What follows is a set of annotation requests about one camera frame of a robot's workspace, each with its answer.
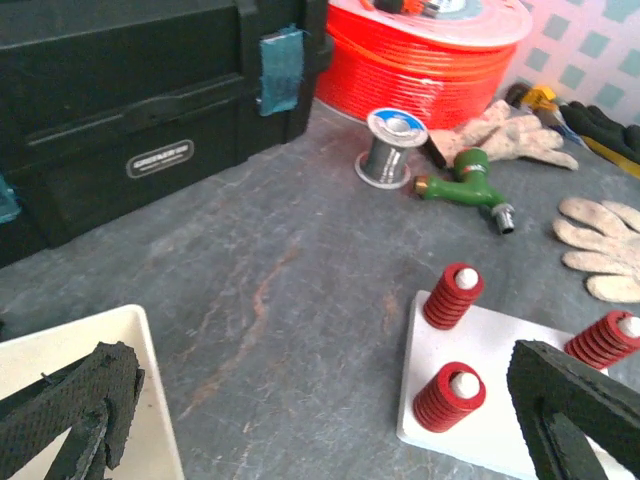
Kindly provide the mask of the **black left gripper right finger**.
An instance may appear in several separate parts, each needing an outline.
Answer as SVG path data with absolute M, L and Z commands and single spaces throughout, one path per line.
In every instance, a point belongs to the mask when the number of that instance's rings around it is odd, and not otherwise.
M 595 441 L 639 476 L 639 394 L 541 341 L 515 342 L 507 385 L 539 479 L 605 479 Z

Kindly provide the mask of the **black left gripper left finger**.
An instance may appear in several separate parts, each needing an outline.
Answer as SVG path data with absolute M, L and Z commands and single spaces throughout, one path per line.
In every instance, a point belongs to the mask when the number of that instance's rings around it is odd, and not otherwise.
M 47 479 L 103 479 L 124 454 L 145 379 L 133 348 L 98 343 L 88 355 L 1 400 L 1 477 L 62 433 Z

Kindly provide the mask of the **large red spring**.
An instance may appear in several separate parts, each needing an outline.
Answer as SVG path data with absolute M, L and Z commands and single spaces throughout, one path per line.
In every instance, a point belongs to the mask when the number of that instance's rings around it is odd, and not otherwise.
M 486 400 L 486 386 L 477 372 L 462 362 L 442 366 L 415 395 L 412 412 L 424 429 L 443 433 L 478 410 Z
M 563 350 L 592 368 L 606 369 L 639 351 L 639 317 L 611 311 L 569 340 Z
M 483 277 L 474 267 L 465 263 L 450 264 L 425 301 L 423 315 L 432 327 L 450 330 L 459 323 L 483 290 Z

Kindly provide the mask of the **white plastic parts bin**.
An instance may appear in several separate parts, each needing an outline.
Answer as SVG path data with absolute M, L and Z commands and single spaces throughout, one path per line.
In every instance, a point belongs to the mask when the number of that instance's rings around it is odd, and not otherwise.
M 100 342 L 135 350 L 145 379 L 120 465 L 108 479 L 182 479 L 179 452 L 146 313 L 125 305 L 1 343 L 1 396 L 91 353 Z

